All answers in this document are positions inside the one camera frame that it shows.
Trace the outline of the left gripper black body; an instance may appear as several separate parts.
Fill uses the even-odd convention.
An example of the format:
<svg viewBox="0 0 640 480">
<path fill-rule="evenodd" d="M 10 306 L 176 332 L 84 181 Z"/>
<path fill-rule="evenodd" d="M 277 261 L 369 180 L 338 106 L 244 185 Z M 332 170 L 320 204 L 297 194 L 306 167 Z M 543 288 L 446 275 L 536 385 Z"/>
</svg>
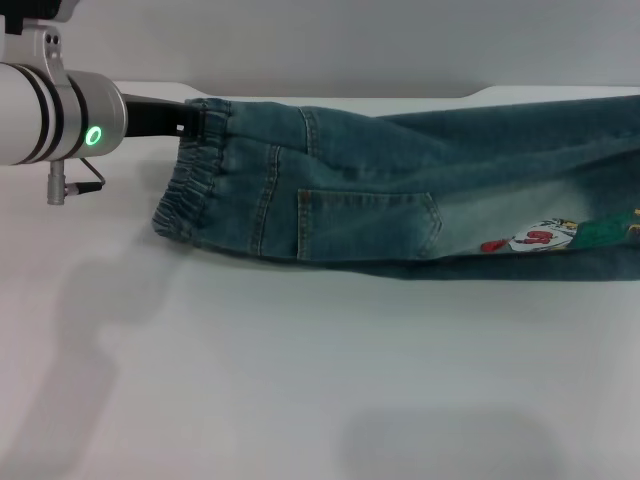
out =
<svg viewBox="0 0 640 480">
<path fill-rule="evenodd" d="M 124 94 L 126 138 L 192 137 L 193 107 L 157 98 Z"/>
</svg>

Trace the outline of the blue denim shorts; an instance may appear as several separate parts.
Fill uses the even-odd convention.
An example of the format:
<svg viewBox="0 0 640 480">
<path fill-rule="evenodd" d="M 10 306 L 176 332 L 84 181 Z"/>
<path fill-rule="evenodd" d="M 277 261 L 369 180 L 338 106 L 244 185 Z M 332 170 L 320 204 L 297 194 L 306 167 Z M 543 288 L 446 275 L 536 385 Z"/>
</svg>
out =
<svg viewBox="0 0 640 480">
<path fill-rule="evenodd" d="M 387 116 L 195 99 L 155 232 L 409 280 L 640 280 L 640 95 Z"/>
</svg>

